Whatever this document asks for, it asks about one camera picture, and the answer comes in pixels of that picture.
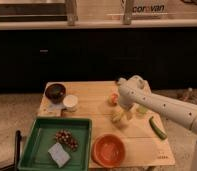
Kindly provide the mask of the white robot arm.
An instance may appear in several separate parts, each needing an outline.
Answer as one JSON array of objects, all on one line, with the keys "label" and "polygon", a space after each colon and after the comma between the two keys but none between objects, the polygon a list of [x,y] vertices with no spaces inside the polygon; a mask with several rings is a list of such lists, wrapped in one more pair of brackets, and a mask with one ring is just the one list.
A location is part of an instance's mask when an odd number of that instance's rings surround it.
[{"label": "white robot arm", "polygon": [[[197,105],[146,92],[145,86],[146,81],[138,75],[129,79],[120,78],[118,85],[119,105],[125,111],[129,111],[134,103],[140,104],[197,135]],[[197,141],[190,171],[197,171]]]}]

